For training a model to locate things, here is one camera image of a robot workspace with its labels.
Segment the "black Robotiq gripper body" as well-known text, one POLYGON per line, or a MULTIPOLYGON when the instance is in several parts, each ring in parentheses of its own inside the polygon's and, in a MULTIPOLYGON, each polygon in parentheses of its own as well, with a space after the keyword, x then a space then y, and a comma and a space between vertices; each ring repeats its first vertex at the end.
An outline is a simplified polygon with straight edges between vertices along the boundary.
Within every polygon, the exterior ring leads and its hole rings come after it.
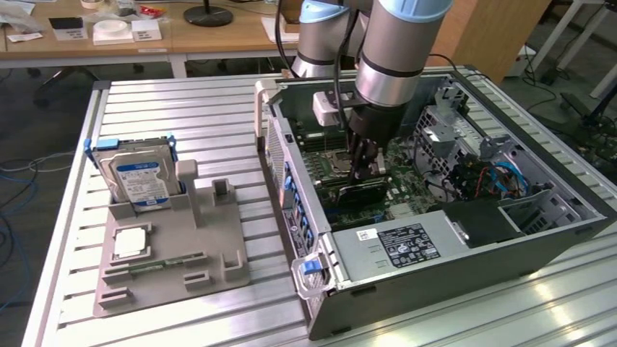
POLYGON ((380 107, 372 104, 352 107, 347 121, 347 145, 355 147, 360 140, 370 140, 386 147, 402 122, 404 106, 380 107))

